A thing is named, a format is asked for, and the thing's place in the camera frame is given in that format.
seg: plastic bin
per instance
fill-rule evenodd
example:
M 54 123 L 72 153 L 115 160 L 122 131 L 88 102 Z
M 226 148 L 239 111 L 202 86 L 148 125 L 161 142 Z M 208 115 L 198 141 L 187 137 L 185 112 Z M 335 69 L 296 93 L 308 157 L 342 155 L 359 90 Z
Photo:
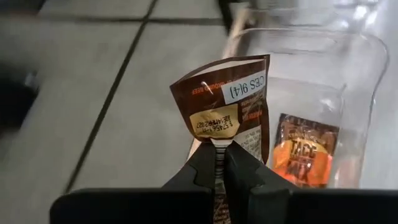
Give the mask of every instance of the plastic bin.
M 373 24 L 378 3 L 379 1 L 334 7 L 247 9 L 248 22 L 252 28 L 299 27 L 362 32 Z
M 353 7 L 357 5 L 377 5 L 381 0 L 249 0 L 255 9 L 308 8 L 308 7 Z
M 271 54 L 270 153 L 281 113 L 339 126 L 328 187 L 358 187 L 374 95 L 388 63 L 385 45 L 346 32 L 248 29 L 230 39 L 225 56 L 259 54 Z

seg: white label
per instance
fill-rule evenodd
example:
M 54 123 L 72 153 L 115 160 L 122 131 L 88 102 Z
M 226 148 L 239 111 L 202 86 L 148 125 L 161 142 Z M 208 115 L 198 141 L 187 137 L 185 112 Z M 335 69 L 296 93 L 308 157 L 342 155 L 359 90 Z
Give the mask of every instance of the white label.
M 261 125 L 235 135 L 234 140 L 256 159 L 261 158 Z
M 238 100 L 262 90 L 266 85 L 266 71 L 257 72 L 253 75 L 235 80 L 221 86 L 225 104 L 234 103 Z

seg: brown packet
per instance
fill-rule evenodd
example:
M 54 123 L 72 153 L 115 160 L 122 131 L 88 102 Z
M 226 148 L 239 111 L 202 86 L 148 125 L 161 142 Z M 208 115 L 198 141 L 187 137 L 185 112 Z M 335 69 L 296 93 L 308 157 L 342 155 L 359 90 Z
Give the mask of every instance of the brown packet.
M 339 128 L 281 114 L 272 170 L 299 187 L 326 187 Z
M 231 57 L 204 65 L 170 86 L 191 134 L 199 141 L 232 139 L 258 159 L 269 155 L 266 103 L 269 55 Z

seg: tile floor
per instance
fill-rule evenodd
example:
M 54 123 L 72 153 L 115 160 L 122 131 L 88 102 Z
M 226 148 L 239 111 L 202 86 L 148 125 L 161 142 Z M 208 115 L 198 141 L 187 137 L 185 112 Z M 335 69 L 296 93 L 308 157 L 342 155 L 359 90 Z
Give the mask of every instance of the tile floor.
M 160 0 L 152 16 L 219 17 L 212 0 L 177 1 Z M 48 223 L 140 26 L 73 17 L 141 17 L 149 5 L 48 0 L 40 14 L 71 20 L 0 19 L 0 60 L 38 70 L 41 87 L 21 129 L 0 141 L 1 223 Z M 221 26 L 145 26 L 73 188 L 157 187 L 174 175 L 192 138 L 169 85 L 220 58 L 225 40 Z

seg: orange packet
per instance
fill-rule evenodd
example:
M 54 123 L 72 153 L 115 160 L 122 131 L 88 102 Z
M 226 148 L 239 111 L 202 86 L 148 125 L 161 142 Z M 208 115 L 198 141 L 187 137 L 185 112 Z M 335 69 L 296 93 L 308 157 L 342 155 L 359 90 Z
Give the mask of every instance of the orange packet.
M 281 114 L 272 169 L 299 187 L 326 187 L 338 127 Z

